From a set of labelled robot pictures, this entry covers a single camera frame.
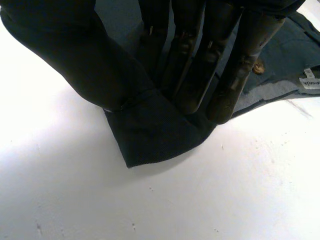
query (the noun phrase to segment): dark cloth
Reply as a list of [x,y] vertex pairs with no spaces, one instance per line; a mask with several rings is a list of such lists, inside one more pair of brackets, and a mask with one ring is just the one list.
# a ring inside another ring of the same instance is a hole
[[[0,0],[1,19],[18,41],[60,72],[88,101],[107,105],[105,95],[112,90],[108,78],[116,77],[121,86],[134,89],[136,96],[123,111],[106,112],[129,168],[176,157],[211,134],[215,125],[205,117],[203,107],[195,114],[181,115],[154,88],[142,66],[108,37],[94,12],[94,0],[49,2]],[[112,37],[134,51],[140,34],[138,2],[104,0],[96,10]]]

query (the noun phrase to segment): white tag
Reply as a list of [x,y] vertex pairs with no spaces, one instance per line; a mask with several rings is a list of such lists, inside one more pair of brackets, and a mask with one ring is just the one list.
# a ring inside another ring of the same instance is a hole
[[311,71],[310,68],[305,69],[305,70],[304,70],[304,73],[305,73],[305,75],[306,75],[306,77],[307,77],[308,79],[314,79],[314,78],[316,78],[316,76],[314,75],[314,73]]
[[299,78],[305,89],[320,89],[319,78]]

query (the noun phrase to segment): white surface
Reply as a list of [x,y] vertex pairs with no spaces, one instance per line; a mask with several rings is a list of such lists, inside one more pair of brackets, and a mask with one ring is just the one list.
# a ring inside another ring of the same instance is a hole
[[127,169],[102,110],[2,24],[0,38],[0,240],[320,239],[319,98]]

